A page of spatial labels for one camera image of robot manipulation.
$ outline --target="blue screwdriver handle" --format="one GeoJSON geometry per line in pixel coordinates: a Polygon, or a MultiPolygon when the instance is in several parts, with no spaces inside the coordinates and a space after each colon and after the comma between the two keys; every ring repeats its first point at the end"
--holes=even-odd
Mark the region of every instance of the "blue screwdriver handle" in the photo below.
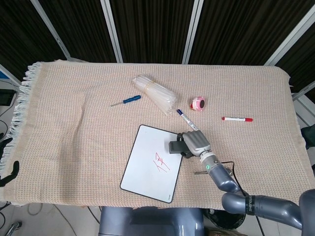
{"type": "Polygon", "coordinates": [[[125,103],[128,103],[128,102],[136,101],[136,100],[138,100],[138,99],[140,99],[140,98],[141,98],[141,96],[140,96],[140,95],[137,95],[137,96],[128,98],[128,99],[126,99],[126,100],[123,100],[123,103],[125,104],[125,103]]]}

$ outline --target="black curtain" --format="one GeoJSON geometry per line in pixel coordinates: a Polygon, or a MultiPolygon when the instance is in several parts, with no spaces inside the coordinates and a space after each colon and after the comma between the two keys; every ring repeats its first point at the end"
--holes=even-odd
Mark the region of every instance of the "black curtain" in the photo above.
{"type": "Polygon", "coordinates": [[[39,0],[71,57],[117,62],[100,0],[39,0]]]}
{"type": "Polygon", "coordinates": [[[193,0],[111,0],[124,62],[182,63],[193,0]]]}
{"type": "MultiPolygon", "coordinates": [[[[276,64],[290,75],[292,92],[315,81],[315,24],[313,24],[276,64]]],[[[306,94],[315,103],[315,88],[306,94]]]]}
{"type": "Polygon", "coordinates": [[[20,81],[37,61],[65,59],[29,0],[0,1],[0,64],[20,81]]]}
{"type": "Polygon", "coordinates": [[[314,0],[205,0],[190,64],[263,65],[314,0]]]}

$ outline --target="blue marker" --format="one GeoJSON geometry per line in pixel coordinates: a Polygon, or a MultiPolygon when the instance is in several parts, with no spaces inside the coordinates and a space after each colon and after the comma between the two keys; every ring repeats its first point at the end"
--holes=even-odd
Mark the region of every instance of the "blue marker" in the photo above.
{"type": "Polygon", "coordinates": [[[181,110],[177,110],[177,113],[187,122],[187,124],[189,124],[189,126],[194,130],[197,131],[199,130],[197,128],[197,126],[194,125],[194,123],[191,122],[191,120],[181,111],[181,110]]]}

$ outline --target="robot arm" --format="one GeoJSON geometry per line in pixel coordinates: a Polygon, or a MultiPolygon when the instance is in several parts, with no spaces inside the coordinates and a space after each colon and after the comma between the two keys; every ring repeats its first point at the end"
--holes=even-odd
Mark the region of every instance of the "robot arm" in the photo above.
{"type": "MultiPolygon", "coordinates": [[[[297,204],[288,200],[260,195],[243,196],[238,184],[228,174],[215,154],[211,152],[211,146],[200,130],[184,133],[183,138],[191,153],[200,158],[201,163],[217,187],[226,192],[222,197],[222,206],[227,212],[255,215],[287,224],[300,230],[302,229],[302,219],[308,217],[314,219],[315,209],[310,210],[311,206],[305,207],[305,210],[301,212],[297,204]]],[[[303,236],[310,235],[307,233],[311,232],[310,227],[312,227],[311,224],[303,227],[303,232],[305,232],[302,234],[303,236]]]]}

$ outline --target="beige knit blanket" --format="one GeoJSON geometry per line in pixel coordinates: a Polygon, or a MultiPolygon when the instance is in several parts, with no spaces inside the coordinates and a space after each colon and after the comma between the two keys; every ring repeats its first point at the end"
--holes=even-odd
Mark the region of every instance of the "beige knit blanket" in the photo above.
{"type": "Polygon", "coordinates": [[[0,200],[19,203],[120,207],[222,209],[221,196],[195,157],[182,161],[173,202],[166,204],[120,189],[141,124],[171,132],[191,131],[176,113],[166,116],[131,79],[149,74],[178,94],[177,107],[198,126],[221,161],[234,161],[250,194],[298,203],[315,188],[288,85],[288,75],[270,66],[101,64],[56,61],[29,67],[4,150],[1,176],[20,162],[16,179],[0,188],[0,200]],[[189,109],[195,96],[203,112],[189,109]],[[222,121],[250,117],[253,122],[222,121]]]}

